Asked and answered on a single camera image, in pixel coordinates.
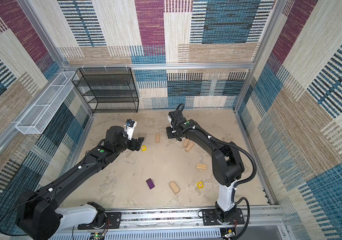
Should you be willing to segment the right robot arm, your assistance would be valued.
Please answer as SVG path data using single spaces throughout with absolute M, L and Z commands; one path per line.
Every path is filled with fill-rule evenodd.
M 186 120 L 182 115 L 182 109 L 177 108 L 169 112 L 170 126 L 167 127 L 169 139 L 181 141 L 182 138 L 190 140 L 203 148 L 210 156 L 212 172 L 219 183 L 219 196 L 215 203 L 217 221 L 227 224 L 235 218 L 237 211 L 235 193 L 237 186 L 250 181 L 255 172 L 246 179 L 242 179 L 245 166 L 240 152 L 247 154 L 235 143 L 226 143 L 209 134 L 194 120 Z

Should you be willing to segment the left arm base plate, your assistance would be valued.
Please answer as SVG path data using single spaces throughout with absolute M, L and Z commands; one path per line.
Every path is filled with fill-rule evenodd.
M 118 229 L 120 227 L 122 212 L 99 213 L 89 224 L 77 226 L 78 230 L 107 230 Z

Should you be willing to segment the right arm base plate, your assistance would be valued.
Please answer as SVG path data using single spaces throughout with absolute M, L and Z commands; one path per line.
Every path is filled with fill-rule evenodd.
M 198 211 L 198 216 L 203 219 L 205 226 L 245 224 L 240 208 L 233 208 L 227 212 L 223 212 L 221 208 L 202 209 Z

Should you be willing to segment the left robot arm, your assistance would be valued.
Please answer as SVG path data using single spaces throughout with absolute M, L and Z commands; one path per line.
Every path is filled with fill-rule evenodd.
M 60 208 L 60 205 L 125 150 L 139 151 L 143 141 L 143 137 L 132 138 L 132 131 L 123 127 L 110 127 L 106 137 L 74 167 L 37 191 L 26 191 L 19 197 L 16 226 L 34 240 L 47 240 L 59 230 L 78 225 L 104 228 L 108 221 L 101 205 L 95 202 L 71 208 Z

